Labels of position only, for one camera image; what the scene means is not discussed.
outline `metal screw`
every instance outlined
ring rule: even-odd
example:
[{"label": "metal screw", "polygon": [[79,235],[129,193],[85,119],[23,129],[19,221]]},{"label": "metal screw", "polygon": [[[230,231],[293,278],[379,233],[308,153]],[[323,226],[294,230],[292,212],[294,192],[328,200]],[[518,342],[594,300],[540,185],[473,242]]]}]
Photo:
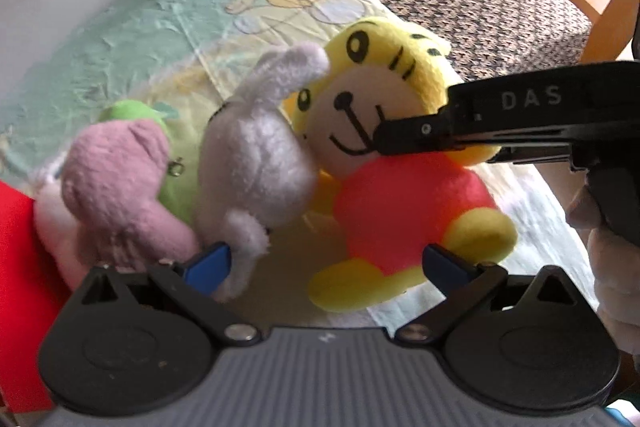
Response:
[{"label": "metal screw", "polygon": [[173,176],[174,178],[178,178],[180,176],[182,176],[183,172],[184,172],[184,163],[182,163],[182,158],[178,158],[174,161],[169,162],[169,165],[167,166],[167,172],[169,173],[170,176]]},{"label": "metal screw", "polygon": [[258,330],[251,324],[231,324],[225,328],[225,335],[233,341],[251,341],[258,334]]},{"label": "metal screw", "polygon": [[398,337],[407,342],[423,342],[430,335],[431,331],[424,324],[407,324],[398,330]]}]

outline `tiger ear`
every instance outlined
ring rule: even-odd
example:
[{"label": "tiger ear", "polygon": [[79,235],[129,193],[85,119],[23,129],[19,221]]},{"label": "tiger ear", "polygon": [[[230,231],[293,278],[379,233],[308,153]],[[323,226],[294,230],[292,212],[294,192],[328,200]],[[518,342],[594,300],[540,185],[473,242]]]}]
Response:
[{"label": "tiger ear", "polygon": [[423,28],[422,31],[425,35],[428,36],[429,40],[435,42],[438,51],[446,57],[451,52],[451,42],[447,41],[447,39],[443,39],[441,36],[436,35],[432,31]]}]

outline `red plush body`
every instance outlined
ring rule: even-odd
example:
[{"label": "red plush body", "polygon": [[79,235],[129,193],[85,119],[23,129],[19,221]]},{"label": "red plush body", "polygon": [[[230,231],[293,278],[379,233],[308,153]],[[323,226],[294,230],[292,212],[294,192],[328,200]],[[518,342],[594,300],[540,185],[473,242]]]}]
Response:
[{"label": "red plush body", "polygon": [[0,391],[14,413],[52,407],[37,354],[68,296],[33,230],[33,200],[0,182]]},{"label": "red plush body", "polygon": [[351,257],[384,275],[419,266],[422,250],[473,208],[497,208],[478,175],[440,152],[382,156],[347,178],[334,217]]}]

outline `black handle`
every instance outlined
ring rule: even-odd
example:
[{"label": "black handle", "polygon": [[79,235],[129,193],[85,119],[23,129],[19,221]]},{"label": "black handle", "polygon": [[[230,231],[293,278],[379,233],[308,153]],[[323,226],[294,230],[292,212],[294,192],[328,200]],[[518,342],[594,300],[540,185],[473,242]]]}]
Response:
[{"label": "black handle", "polygon": [[607,226],[640,247],[640,198],[636,170],[597,165],[587,173],[587,188],[600,207]]}]

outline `text das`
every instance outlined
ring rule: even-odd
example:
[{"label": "text das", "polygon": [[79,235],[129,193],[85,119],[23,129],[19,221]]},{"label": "text das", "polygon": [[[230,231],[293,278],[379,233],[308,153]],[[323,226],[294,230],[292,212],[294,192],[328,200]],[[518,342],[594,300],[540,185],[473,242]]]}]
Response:
[{"label": "text das", "polygon": [[517,107],[541,107],[542,105],[558,105],[562,102],[562,96],[558,92],[558,86],[546,86],[545,89],[527,89],[526,92],[516,95],[513,91],[502,92],[502,109],[507,111]]}]

